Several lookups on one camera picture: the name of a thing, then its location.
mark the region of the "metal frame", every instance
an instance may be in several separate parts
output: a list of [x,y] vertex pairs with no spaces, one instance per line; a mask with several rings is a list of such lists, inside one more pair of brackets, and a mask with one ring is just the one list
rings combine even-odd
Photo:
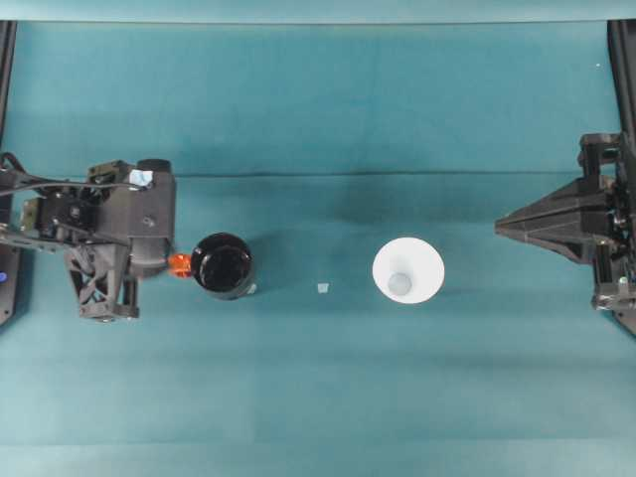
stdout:
[[[17,22],[0,21],[0,148],[4,133],[9,83],[13,67],[13,52],[16,42]],[[12,187],[0,179],[0,188]],[[0,197],[0,224],[11,221],[12,196]],[[14,246],[0,244],[0,271],[5,280],[0,283],[0,325],[15,313],[18,274],[22,251]]]

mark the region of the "small white piece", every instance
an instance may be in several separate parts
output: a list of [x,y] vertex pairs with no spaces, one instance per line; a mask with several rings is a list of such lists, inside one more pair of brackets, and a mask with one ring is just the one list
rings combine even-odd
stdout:
[[141,169],[133,169],[128,176],[128,182],[134,186],[148,187],[152,184],[152,171],[142,171]]

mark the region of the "orange object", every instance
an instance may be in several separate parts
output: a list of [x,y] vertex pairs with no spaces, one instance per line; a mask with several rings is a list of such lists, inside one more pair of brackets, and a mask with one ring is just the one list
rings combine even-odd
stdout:
[[190,278],[190,256],[186,253],[175,253],[168,258],[168,271],[178,278]]

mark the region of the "teal table surface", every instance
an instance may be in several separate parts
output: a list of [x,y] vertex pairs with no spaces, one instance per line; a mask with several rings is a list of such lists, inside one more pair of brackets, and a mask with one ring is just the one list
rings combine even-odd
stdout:
[[3,19],[149,23],[394,24],[590,21],[636,16],[632,0],[3,0]]
[[[619,128],[604,31],[22,24],[3,147],[62,177],[173,160],[177,248],[240,235],[258,289],[162,275],[100,325],[30,254],[0,475],[633,475],[636,341],[590,269],[493,233]],[[372,280],[402,236],[445,261],[425,304]]]

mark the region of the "black wire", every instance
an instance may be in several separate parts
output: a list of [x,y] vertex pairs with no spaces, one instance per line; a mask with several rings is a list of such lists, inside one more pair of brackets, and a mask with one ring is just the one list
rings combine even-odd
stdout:
[[145,190],[145,187],[137,186],[127,182],[111,182],[108,184],[91,184],[88,182],[71,182],[71,181],[50,181],[50,182],[34,182],[25,186],[15,187],[13,189],[0,190],[0,197],[11,196],[18,192],[32,191],[34,189],[47,189],[50,187],[71,187],[74,189],[113,189],[117,187],[128,187],[135,191]]

